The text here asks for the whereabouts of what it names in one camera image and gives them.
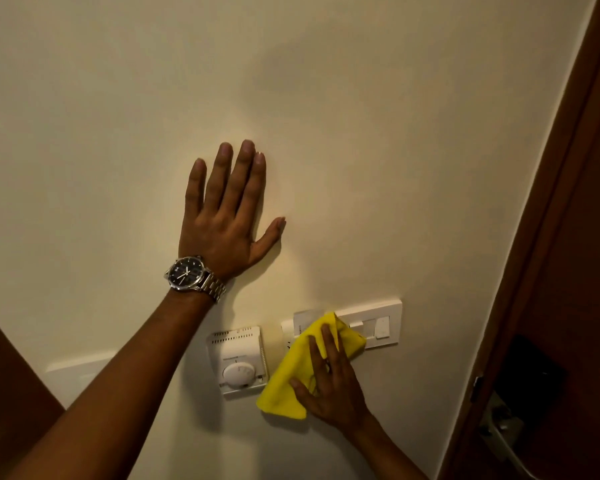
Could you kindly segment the person's right hand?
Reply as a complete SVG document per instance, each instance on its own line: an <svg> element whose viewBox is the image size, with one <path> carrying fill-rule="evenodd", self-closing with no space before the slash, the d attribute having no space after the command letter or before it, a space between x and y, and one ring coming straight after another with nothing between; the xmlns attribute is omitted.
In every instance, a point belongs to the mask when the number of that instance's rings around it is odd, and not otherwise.
<svg viewBox="0 0 600 480"><path fill-rule="evenodd" d="M314 337L310 337L310 355L317 384L317 393L313 395L319 407L307 408L307 411L342 433L344 428L370 413L359 381L350 360L345 375L332 375Z"/></svg>

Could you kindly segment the person's left hand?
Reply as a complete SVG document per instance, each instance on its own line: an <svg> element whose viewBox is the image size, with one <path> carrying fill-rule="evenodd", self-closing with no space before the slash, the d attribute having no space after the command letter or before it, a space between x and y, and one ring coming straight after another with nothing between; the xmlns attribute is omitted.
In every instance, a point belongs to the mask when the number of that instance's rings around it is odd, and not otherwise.
<svg viewBox="0 0 600 480"><path fill-rule="evenodd" d="M199 255L224 283L256 265L250 263L250 247L257 240L256 215L264 199L267 177L265 155L256 150L236 213L222 213L224 191L237 156L233 156L231 144L219 146L210 176L206 176L202 209L197 217L183 218L178 246L179 257Z"/></svg>

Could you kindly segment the yellow cleaning cloth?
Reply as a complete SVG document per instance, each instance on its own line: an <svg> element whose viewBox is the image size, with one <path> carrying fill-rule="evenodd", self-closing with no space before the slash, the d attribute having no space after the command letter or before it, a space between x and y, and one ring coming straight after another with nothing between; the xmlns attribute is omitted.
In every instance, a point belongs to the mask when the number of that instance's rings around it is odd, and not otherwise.
<svg viewBox="0 0 600 480"><path fill-rule="evenodd" d="M364 350L367 339L344 323L336 313L330 312L318 318L295 339L279 367L270 377L256 401L261 412L293 420L304 420L307 417L307 409L297 400L290 381L297 379L309 393L316 392L317 384L310 355L310 337L315 338L321 356L327 358L321 332L323 325L328 325L337 349L339 344L336 335L339 334L348 358Z"/></svg>

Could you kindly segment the person's left forearm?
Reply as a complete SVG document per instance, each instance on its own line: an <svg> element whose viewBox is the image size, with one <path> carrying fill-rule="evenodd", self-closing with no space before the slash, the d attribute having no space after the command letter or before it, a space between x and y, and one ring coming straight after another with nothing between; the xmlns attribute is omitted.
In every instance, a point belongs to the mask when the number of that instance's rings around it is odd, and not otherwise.
<svg viewBox="0 0 600 480"><path fill-rule="evenodd" d="M215 301L168 291L5 480L125 480L174 373Z"/></svg>

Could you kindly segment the person's right forearm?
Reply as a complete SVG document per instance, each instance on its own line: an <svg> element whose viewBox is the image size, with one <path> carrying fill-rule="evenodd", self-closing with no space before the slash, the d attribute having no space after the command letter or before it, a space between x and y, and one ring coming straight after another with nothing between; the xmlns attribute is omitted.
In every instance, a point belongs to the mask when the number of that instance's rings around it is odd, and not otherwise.
<svg viewBox="0 0 600 480"><path fill-rule="evenodd" d="M368 413L342 430L344 437L364 457L377 480L429 480L398 448L379 421Z"/></svg>

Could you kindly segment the white thermostat with round dial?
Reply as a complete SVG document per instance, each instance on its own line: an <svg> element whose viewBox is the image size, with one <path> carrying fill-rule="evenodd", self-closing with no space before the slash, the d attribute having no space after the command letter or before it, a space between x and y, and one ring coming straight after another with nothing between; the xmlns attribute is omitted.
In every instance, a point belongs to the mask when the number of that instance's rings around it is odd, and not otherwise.
<svg viewBox="0 0 600 480"><path fill-rule="evenodd" d="M257 393L268 384L259 326L211 333L206 347L216 383L226 399Z"/></svg>

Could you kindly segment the silver wristwatch with dark dial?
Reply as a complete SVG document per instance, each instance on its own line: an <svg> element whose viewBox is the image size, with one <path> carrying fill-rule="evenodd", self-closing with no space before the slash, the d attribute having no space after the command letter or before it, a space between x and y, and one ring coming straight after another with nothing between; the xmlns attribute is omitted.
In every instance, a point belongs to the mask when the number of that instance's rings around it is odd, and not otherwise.
<svg viewBox="0 0 600 480"><path fill-rule="evenodd" d="M170 288L177 292L200 292L218 302L226 286L198 256L178 258L164 274Z"/></svg>

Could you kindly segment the black door lock panel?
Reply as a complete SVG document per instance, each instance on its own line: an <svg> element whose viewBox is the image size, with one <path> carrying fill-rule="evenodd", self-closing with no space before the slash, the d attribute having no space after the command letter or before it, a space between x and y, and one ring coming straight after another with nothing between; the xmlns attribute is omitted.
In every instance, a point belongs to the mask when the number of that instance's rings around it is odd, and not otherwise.
<svg viewBox="0 0 600 480"><path fill-rule="evenodd" d="M526 427L535 428L560 395L568 372L533 342L515 335L496 377L494 391Z"/></svg>

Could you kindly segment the white wall switch plate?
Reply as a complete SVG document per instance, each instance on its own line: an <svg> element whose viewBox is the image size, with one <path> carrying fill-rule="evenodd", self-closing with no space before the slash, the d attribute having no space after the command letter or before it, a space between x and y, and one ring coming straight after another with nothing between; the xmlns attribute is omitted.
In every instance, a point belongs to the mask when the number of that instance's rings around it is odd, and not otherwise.
<svg viewBox="0 0 600 480"><path fill-rule="evenodd" d="M394 346L399 343L403 302L391 299L380 303L343 308L335 312L347 327L367 339L366 349ZM325 314L320 309L296 312L281 322L282 347L286 353L294 341L312 323Z"/></svg>

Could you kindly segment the white wall panel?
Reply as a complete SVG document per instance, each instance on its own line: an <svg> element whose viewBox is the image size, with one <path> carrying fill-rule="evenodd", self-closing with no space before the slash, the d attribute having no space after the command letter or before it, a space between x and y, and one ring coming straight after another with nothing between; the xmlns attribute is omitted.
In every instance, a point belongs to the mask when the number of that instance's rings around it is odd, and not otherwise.
<svg viewBox="0 0 600 480"><path fill-rule="evenodd" d="M41 380L67 410L116 354L110 350L52 363Z"/></svg>

